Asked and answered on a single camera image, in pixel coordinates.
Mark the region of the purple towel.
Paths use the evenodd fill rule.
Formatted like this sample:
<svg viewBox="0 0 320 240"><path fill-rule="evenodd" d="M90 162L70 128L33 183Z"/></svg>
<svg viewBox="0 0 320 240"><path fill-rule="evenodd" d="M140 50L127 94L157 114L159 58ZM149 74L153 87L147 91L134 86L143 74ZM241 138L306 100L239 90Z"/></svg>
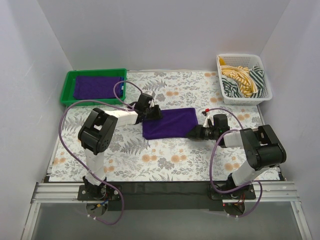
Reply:
<svg viewBox="0 0 320 240"><path fill-rule="evenodd" d="M142 122L142 136L146 140L186 138L198 125L196 109L192 107L162 110L162 118Z"/></svg>
<svg viewBox="0 0 320 240"><path fill-rule="evenodd" d="M73 97L76 100L113 99L114 86L121 76L77 76Z"/></svg>

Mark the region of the blue towel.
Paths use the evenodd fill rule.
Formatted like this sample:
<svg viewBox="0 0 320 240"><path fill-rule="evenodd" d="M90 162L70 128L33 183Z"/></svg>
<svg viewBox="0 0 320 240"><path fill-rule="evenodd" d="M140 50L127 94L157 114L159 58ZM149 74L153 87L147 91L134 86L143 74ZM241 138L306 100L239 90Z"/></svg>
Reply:
<svg viewBox="0 0 320 240"><path fill-rule="evenodd" d="M124 94L124 84L125 84L125 83L124 83L124 80L125 80L125 79L124 79L124 77L120 77L119 80L120 80L120 84L118 85L118 90L119 90L119 92L118 92L119 95L118 95L118 96L119 96L120 98L122 98L122 97L123 97L123 94Z"/></svg>

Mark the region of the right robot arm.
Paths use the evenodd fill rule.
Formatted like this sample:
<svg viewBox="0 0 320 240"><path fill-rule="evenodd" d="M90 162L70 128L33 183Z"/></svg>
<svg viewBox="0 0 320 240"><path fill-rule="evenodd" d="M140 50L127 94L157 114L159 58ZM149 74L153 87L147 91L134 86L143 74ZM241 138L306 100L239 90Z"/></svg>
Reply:
<svg viewBox="0 0 320 240"><path fill-rule="evenodd" d="M207 115L204 125L196 125L186 137L193 140L214 140L214 150L218 147L240 147L244 150L246 161L222 185L214 184L213 173L209 171L208 192L212 196L243 197L253 190L250 185L259 175L287 159L286 151L270 125L231 130L225 114Z"/></svg>

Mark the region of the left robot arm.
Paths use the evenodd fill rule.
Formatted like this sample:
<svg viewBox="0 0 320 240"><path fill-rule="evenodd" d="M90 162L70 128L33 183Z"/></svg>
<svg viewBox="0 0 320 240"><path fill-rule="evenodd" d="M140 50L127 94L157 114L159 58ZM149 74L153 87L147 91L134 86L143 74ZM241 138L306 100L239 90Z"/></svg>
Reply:
<svg viewBox="0 0 320 240"><path fill-rule="evenodd" d="M96 200L106 195L104 155L109 147L115 129L127 125L137 125L143 121L159 120L163 117L154 97L141 93L138 101L131 103L126 110L102 110L94 108L78 133L84 149L86 166L89 168L83 177L84 187Z"/></svg>

